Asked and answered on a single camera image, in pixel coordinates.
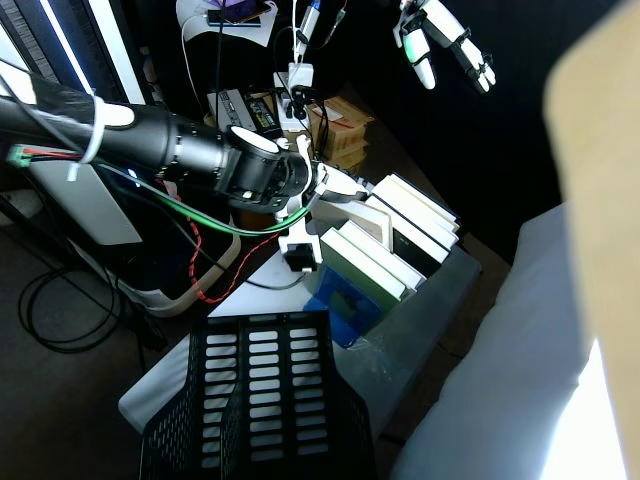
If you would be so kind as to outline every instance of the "stack of books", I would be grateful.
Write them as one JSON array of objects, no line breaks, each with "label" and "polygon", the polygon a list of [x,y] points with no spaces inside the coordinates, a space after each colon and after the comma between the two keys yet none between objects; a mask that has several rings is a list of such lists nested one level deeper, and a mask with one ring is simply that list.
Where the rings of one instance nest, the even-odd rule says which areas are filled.
[{"label": "stack of books", "polygon": [[364,203],[319,202],[313,213],[323,222],[346,220],[320,239],[325,271],[309,306],[330,310],[342,346],[416,293],[447,258],[460,228],[455,214],[397,175]]}]

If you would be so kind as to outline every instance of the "white sheet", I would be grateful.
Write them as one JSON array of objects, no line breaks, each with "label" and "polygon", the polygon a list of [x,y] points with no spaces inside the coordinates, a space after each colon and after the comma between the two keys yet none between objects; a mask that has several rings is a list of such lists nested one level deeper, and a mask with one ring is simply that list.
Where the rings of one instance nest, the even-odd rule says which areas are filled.
[{"label": "white sheet", "polygon": [[580,377],[593,338],[579,320],[569,253],[564,206],[522,227],[496,305],[392,478],[624,478],[599,351],[596,373]]}]

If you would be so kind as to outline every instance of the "smartphone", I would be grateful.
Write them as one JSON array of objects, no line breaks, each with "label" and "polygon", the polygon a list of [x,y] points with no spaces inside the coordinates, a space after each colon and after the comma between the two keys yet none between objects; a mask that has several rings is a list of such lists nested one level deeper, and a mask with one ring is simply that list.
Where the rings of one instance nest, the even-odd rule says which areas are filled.
[{"label": "smartphone", "polygon": [[252,21],[265,12],[271,10],[271,7],[260,0],[244,0],[224,9],[224,18],[231,23],[242,23]]},{"label": "smartphone", "polygon": [[[220,10],[207,10],[207,24],[210,27],[219,27],[221,19],[222,19],[222,16],[220,15]],[[260,28],[261,23],[260,23],[260,17],[256,17],[256,18],[252,18],[251,20],[248,20],[248,21],[242,22],[242,23],[231,23],[229,20],[225,20],[224,24],[222,26],[223,26],[223,28],[229,28],[229,27],[257,27],[257,28]]]}]

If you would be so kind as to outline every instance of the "green wire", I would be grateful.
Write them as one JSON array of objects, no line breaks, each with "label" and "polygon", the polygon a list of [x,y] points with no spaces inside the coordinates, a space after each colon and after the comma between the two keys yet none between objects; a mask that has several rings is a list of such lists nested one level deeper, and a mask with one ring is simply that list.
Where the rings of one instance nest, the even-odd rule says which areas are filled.
[{"label": "green wire", "polygon": [[209,228],[213,228],[214,230],[218,230],[224,233],[228,233],[231,235],[241,235],[241,236],[245,236],[245,237],[258,237],[261,235],[267,235],[269,233],[275,233],[275,232],[280,232],[282,230],[286,230],[287,228],[289,228],[291,225],[293,225],[294,223],[296,223],[297,221],[299,221],[301,218],[303,218],[307,213],[309,213],[309,210],[307,210],[305,207],[301,208],[300,210],[298,210],[296,213],[294,213],[293,215],[290,215],[286,220],[284,220],[283,222],[274,225],[272,227],[266,228],[265,230],[261,230],[261,231],[250,231],[250,230],[243,230],[243,229],[239,229],[239,228],[234,228],[230,225],[226,225],[222,222],[215,222],[212,221],[213,219],[207,218],[203,215],[201,215],[200,213],[198,213],[195,210],[192,210],[191,208],[188,207],[184,207],[183,205],[180,205],[178,203],[169,201],[168,199],[164,198],[164,197],[159,197],[160,200],[162,200],[165,204],[167,204],[169,207],[171,207],[173,210],[175,210],[176,212],[184,215],[185,217],[190,217],[191,219],[193,219],[194,221],[205,225]]}]

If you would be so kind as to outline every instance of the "green book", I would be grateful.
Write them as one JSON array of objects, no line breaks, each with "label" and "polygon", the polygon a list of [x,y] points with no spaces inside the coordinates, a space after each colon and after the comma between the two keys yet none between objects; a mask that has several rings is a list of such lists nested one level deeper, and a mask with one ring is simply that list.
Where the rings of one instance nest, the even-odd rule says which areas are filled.
[{"label": "green book", "polygon": [[383,312],[388,312],[409,293],[406,285],[378,265],[335,229],[320,239],[324,263],[349,280]]}]

